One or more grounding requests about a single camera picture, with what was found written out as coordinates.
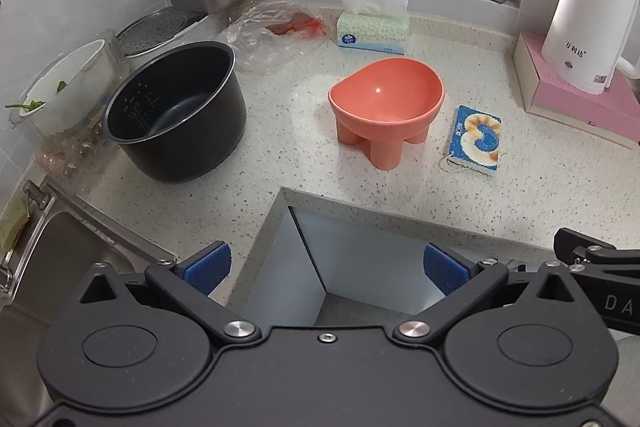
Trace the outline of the blue patterned sponge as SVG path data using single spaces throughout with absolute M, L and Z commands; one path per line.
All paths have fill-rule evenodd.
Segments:
M 498 172 L 502 120 L 459 105 L 448 142 L 449 164 L 492 176 Z

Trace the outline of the coral footed bowl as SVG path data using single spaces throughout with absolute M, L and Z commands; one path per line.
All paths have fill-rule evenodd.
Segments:
M 437 72 L 407 57 L 364 66 L 328 93 L 338 141 L 367 143 L 369 160 L 380 170 L 398 167 L 406 143 L 426 140 L 444 98 Z

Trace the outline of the steel sink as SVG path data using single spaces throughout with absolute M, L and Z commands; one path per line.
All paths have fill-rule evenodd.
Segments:
M 137 273 L 176 257 L 50 178 L 22 188 L 28 220 L 1 256 L 1 424 L 26 426 L 51 405 L 39 376 L 40 340 L 96 263 Z

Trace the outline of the pink box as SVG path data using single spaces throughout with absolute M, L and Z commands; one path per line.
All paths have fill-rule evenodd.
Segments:
M 616 72 L 599 95 L 576 89 L 555 75 L 541 56 L 544 39 L 518 36 L 513 63 L 527 113 L 633 148 L 639 144 L 639 102 L 626 77 Z

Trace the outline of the black rice cooker pot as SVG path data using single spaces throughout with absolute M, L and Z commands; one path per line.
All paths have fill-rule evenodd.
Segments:
M 240 143 L 246 105 L 228 44 L 177 46 L 117 89 L 103 130 L 150 178 L 182 183 L 214 170 Z

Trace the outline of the white electric kettle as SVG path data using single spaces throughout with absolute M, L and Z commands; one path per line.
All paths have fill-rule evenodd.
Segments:
M 639 67 L 623 58 L 639 0 L 559 0 L 541 55 L 578 90 L 602 94 L 617 69 L 630 78 Z

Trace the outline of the clear plastic bag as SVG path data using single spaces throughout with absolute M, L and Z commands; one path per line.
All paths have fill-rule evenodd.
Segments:
M 286 0 L 245 0 L 229 12 L 217 40 L 230 46 L 236 69 L 262 75 L 295 62 L 332 35 L 320 11 Z

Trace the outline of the tissue pack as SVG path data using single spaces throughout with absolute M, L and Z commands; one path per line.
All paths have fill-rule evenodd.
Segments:
M 410 34 L 407 0 L 342 0 L 336 24 L 341 48 L 405 55 Z

